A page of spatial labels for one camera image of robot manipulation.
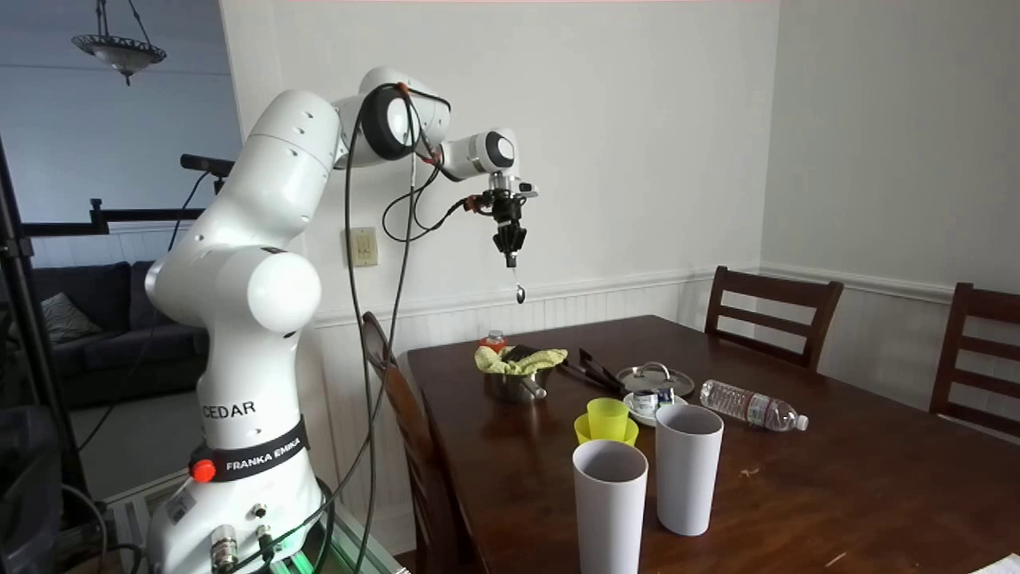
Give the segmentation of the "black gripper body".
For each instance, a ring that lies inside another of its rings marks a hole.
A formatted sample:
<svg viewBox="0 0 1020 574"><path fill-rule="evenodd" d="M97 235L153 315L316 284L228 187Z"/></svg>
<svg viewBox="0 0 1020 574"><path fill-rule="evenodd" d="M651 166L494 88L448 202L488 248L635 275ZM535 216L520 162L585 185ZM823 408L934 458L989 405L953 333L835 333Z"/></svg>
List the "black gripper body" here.
<svg viewBox="0 0 1020 574"><path fill-rule="evenodd" d="M489 192L489 221L498 223L498 232L503 239L521 239L524 225L521 225L521 207L530 202L530 192L505 192L505 187L494 187Z"/></svg>

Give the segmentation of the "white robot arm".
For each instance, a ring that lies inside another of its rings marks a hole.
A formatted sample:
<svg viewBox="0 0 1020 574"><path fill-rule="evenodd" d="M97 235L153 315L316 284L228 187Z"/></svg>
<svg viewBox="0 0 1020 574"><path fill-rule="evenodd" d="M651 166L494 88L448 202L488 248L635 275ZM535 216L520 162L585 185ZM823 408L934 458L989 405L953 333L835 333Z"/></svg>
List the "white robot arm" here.
<svg viewBox="0 0 1020 574"><path fill-rule="evenodd" d="M211 339L198 380L204 444L188 480L157 511L157 574L259 574L301 548L327 511L295 396L295 334L316 315L323 281L290 241L311 223L336 169L419 157L451 182L480 174L471 207L498 221L494 241L521 244L515 136L451 141L451 106L375 68L350 99L279 92L248 132L225 187L188 235L146 271L153 307Z"/></svg>

